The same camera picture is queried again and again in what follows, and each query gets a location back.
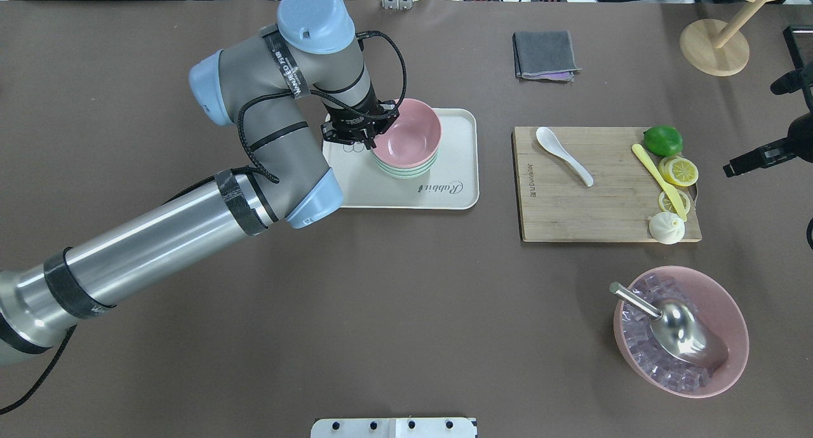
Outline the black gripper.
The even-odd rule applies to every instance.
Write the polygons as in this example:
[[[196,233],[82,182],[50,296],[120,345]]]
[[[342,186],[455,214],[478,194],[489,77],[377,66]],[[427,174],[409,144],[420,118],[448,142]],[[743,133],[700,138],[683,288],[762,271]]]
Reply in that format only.
[[[328,102],[323,105],[328,112],[328,120],[321,125],[323,140],[338,145],[360,143],[366,150],[377,148],[377,138],[386,134],[399,117],[395,100],[364,100],[355,107],[357,114]]]

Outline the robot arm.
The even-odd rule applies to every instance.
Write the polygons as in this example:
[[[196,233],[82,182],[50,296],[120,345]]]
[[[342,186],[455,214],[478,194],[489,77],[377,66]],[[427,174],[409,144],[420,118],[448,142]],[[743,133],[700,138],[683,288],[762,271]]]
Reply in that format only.
[[[372,86],[343,0],[281,0],[276,23],[189,71],[213,123],[235,125],[250,165],[225,169],[157,209],[24,271],[2,273],[2,364],[29,360],[70,328],[218,250],[287,222],[306,227],[344,195],[297,100],[328,111],[323,139],[375,148],[398,117]]]

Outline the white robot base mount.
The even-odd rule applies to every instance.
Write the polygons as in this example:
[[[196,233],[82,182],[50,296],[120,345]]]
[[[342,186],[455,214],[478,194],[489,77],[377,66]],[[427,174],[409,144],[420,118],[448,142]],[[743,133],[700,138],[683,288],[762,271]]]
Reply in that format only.
[[[322,418],[311,437],[477,437],[475,418]]]

